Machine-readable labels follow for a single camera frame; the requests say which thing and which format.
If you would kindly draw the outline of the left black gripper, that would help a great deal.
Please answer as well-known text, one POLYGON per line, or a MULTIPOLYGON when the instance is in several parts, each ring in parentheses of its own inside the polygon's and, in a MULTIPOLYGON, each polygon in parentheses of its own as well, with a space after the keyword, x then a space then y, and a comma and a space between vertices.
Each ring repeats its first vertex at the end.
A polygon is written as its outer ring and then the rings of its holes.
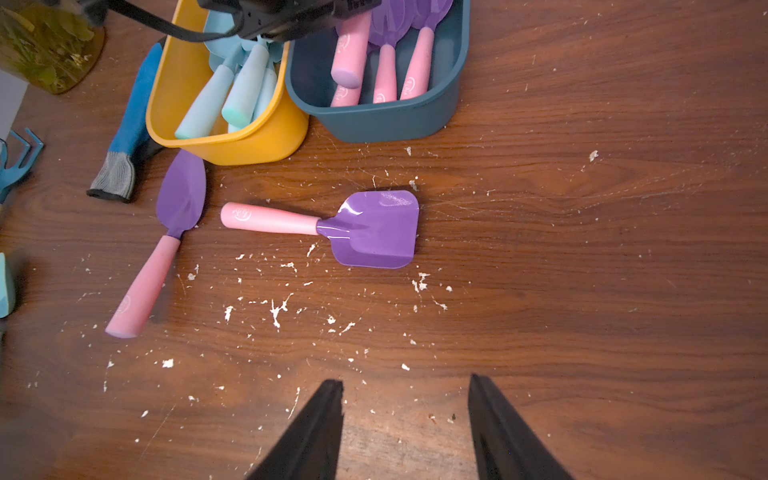
POLYGON ((238 12, 242 25, 236 34, 242 39, 292 41, 362 15, 381 4, 377 0, 289 0, 289 1, 198 1, 206 10, 229 14, 238 12))

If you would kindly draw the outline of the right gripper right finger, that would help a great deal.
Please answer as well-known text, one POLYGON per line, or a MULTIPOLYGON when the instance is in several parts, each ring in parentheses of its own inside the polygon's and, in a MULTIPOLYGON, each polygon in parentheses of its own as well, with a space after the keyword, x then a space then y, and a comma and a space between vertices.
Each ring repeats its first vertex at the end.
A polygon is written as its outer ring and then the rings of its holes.
POLYGON ((471 376, 468 411, 480 479, 572 479, 491 378, 471 376))

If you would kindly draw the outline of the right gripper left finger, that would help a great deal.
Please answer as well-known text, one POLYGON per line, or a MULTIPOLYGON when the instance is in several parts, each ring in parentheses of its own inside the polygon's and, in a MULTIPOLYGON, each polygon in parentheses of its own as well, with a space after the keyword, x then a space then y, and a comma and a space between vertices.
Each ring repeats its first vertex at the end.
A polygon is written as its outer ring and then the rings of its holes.
POLYGON ((246 479, 336 478, 343 430, 343 382, 324 380, 246 479))

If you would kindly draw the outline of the teal shovel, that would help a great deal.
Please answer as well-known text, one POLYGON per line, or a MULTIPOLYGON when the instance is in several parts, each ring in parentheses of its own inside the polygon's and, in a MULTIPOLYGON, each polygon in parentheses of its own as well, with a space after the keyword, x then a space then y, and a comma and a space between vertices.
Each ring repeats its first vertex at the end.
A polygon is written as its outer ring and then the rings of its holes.
POLYGON ((272 62, 266 64, 259 78, 261 82, 258 94, 255 94, 253 89, 257 83, 255 73, 240 73, 235 78, 222 108, 222 116, 228 124, 228 133, 239 131, 255 122, 272 101, 278 79, 272 62))
POLYGON ((243 129, 251 123, 270 60, 268 41, 262 37, 242 40, 241 47, 246 53, 246 60, 222 108, 223 118, 237 129, 243 129))
POLYGON ((217 121, 243 56, 241 46, 233 48, 201 89, 175 131, 181 140, 207 137, 217 121))
POLYGON ((6 255, 0 253, 0 318, 8 317, 15 309, 16 288, 6 255))

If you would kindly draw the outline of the teal plastic storage box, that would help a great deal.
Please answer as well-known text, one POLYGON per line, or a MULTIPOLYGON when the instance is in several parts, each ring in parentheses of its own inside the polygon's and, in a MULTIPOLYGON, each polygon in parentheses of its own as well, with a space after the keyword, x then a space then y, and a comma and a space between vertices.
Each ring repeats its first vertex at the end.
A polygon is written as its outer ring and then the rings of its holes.
POLYGON ((405 101, 375 104, 374 80, 379 54, 371 53, 355 106, 331 105, 336 84, 331 77, 337 33, 327 29, 297 40, 287 60, 286 86, 294 103, 347 143, 415 140, 442 129, 457 109, 460 76, 470 46, 469 1, 456 1, 436 27, 428 90, 405 101))

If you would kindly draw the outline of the purple square shovel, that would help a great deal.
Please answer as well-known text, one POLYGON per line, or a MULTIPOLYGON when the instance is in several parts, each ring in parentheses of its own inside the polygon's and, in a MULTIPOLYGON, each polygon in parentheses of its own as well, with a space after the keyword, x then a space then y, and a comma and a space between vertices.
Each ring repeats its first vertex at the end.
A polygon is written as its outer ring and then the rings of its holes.
POLYGON ((372 10, 369 42, 379 47, 374 104, 397 100, 396 46, 411 28, 414 15, 411 0, 384 0, 372 10))
POLYGON ((419 213, 415 195, 393 190, 354 193, 328 219, 234 202, 220 219, 230 229, 324 236, 345 266, 399 269, 414 258, 419 213))
POLYGON ((331 76, 340 86, 358 89, 363 83, 370 37, 372 12, 344 20, 336 27, 338 40, 335 47, 331 76))
POLYGON ((452 5, 453 0, 415 1, 412 27, 418 31, 418 38, 400 94, 401 100, 413 99, 426 93, 431 75, 435 30, 452 5))

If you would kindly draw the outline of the yellow plastic storage box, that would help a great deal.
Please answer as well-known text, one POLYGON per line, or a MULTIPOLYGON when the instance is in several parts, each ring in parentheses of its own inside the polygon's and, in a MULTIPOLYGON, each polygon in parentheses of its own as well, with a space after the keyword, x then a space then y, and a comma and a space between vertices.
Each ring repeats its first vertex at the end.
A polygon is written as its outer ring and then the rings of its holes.
POLYGON ((294 46, 293 42, 283 44, 275 93, 254 123, 229 133, 226 121, 218 117, 209 136, 183 140, 175 136, 175 131, 213 71, 209 51, 203 44, 167 39, 146 113, 150 136, 166 148, 183 149, 221 166, 289 157, 301 146, 309 124, 309 115, 294 103, 286 87, 289 55, 294 46))

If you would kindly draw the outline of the purple pointed shovel top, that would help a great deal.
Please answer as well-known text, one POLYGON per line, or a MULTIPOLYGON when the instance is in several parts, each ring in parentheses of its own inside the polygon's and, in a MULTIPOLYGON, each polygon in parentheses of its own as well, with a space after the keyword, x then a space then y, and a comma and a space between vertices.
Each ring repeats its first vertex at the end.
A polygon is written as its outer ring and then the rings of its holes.
POLYGON ((359 104, 362 88, 347 88, 342 85, 336 87, 331 108, 351 107, 359 104))

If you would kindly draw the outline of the purple pointed shovel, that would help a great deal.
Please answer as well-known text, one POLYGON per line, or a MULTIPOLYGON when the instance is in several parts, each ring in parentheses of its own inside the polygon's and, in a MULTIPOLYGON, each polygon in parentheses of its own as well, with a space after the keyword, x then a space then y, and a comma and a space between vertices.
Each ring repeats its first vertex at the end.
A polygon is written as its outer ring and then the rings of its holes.
POLYGON ((347 88, 342 85, 336 87, 331 108, 351 107, 359 104, 362 88, 347 88))
POLYGON ((143 331, 181 244, 183 234, 197 225, 206 198, 204 161, 180 151, 165 175, 158 195, 157 218, 167 228, 135 277, 105 332, 131 339, 143 331))

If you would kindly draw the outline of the purple pointed shovel lower left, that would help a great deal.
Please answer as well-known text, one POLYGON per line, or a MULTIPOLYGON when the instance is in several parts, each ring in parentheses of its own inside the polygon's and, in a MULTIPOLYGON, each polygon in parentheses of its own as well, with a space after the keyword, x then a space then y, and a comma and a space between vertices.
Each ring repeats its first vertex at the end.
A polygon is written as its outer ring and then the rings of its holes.
POLYGON ((105 332, 131 339, 143 331, 181 244, 183 234, 197 225, 206 198, 204 161, 180 151, 165 175, 158 195, 157 218, 167 228, 135 277, 105 332))

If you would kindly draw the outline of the artificial plant in glass vase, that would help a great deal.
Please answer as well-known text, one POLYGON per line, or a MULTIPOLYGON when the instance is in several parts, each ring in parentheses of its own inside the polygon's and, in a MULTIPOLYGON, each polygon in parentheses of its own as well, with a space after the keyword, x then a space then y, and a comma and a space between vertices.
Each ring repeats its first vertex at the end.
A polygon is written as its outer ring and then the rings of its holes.
POLYGON ((72 89, 93 69, 106 39, 75 1, 3 1, 1 68, 50 94, 72 89))

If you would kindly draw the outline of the blue grey gardening glove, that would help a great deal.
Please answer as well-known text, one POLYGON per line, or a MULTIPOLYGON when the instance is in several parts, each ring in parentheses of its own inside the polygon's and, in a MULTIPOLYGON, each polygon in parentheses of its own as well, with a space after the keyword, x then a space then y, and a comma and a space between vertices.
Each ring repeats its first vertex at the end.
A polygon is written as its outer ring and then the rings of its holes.
POLYGON ((146 126, 146 113, 166 39, 149 50, 136 75, 120 126, 86 194, 130 203, 141 165, 163 149, 146 126))

